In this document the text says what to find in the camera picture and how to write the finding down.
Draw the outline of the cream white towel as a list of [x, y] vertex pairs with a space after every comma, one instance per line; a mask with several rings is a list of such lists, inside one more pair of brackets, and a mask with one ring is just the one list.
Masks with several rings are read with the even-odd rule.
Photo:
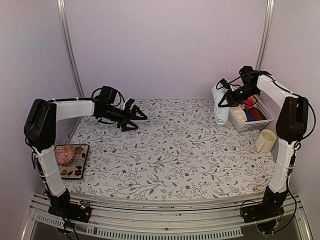
[[248, 121], [247, 115], [242, 108], [233, 110], [233, 114], [235, 118], [242, 123], [245, 123]]

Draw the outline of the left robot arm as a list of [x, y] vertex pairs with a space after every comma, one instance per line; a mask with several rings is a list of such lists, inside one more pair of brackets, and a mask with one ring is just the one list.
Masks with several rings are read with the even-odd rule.
[[70, 217], [75, 210], [58, 170], [54, 147], [56, 123], [81, 117], [95, 117], [102, 124], [116, 123], [122, 132], [137, 130], [134, 121], [148, 118], [134, 99], [125, 100], [110, 86], [97, 88], [87, 98], [37, 98], [33, 102], [23, 129], [25, 143], [32, 149], [33, 165], [44, 181], [52, 207], [63, 217]]

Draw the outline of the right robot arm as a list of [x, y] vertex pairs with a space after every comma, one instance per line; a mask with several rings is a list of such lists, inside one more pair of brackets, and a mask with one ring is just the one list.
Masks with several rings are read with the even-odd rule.
[[278, 136], [278, 154], [274, 174], [265, 189], [261, 203], [242, 207], [240, 215], [246, 223], [280, 216], [288, 194], [289, 180], [295, 166], [296, 152], [306, 133], [308, 111], [313, 108], [306, 97], [286, 89], [267, 71], [244, 66], [239, 71], [243, 85], [232, 89], [232, 82], [221, 79], [216, 89], [226, 89], [218, 107], [237, 107], [253, 95], [267, 94], [279, 107], [275, 131]]

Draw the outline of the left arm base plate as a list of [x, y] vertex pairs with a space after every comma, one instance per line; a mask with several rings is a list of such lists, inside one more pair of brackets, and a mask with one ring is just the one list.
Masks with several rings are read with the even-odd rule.
[[66, 220], [74, 220], [78, 222], [88, 223], [91, 217], [92, 208], [80, 203], [56, 202], [51, 203], [48, 213]]

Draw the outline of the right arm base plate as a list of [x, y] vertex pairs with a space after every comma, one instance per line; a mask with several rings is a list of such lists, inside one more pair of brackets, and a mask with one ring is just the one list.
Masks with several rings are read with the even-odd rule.
[[245, 223], [262, 221], [270, 218], [280, 217], [284, 214], [284, 208], [276, 207], [269, 208], [262, 203], [257, 203], [252, 200], [247, 200], [242, 203], [239, 213]]

